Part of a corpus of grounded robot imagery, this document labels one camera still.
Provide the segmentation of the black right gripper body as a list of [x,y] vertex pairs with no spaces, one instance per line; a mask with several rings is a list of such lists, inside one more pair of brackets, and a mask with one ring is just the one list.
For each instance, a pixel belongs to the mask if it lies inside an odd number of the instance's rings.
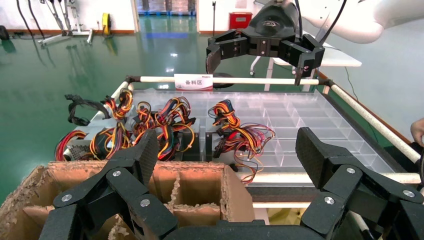
[[296,39],[297,7],[291,1],[269,1],[243,29],[246,53],[252,56],[278,57],[283,41]]

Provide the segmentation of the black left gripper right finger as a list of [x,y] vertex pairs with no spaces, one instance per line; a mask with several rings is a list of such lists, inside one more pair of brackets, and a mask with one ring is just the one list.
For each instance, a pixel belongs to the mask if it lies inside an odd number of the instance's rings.
[[411,186],[365,167],[346,148],[322,142],[308,127],[298,129],[295,152],[319,194],[300,224],[333,239],[349,212],[371,222],[385,240],[424,237],[424,198]]

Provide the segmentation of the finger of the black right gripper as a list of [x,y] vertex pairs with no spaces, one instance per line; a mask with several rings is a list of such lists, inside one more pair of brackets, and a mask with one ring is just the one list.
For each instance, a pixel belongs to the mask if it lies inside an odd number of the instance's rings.
[[242,37],[235,29],[214,35],[207,42],[205,59],[207,74],[213,74],[222,60],[243,56],[249,51],[248,39]]
[[299,86],[301,79],[310,77],[312,70],[321,66],[325,48],[312,35],[304,34],[298,41],[281,40],[279,58],[295,67],[294,84]]

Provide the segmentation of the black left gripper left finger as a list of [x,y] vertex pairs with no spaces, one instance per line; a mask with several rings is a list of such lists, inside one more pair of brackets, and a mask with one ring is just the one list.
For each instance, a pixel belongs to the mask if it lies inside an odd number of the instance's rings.
[[97,174],[58,194],[40,234],[42,240],[91,240],[104,223],[120,215],[139,240],[163,240],[177,218],[148,185],[158,160],[156,131],[117,151]]

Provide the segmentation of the person hand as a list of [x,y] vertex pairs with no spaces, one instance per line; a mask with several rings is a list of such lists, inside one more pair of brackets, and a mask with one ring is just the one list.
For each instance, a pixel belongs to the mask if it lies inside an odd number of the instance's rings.
[[413,122],[410,126],[411,136],[415,143],[419,144],[421,147],[424,146],[423,137],[424,137],[424,118],[418,119]]

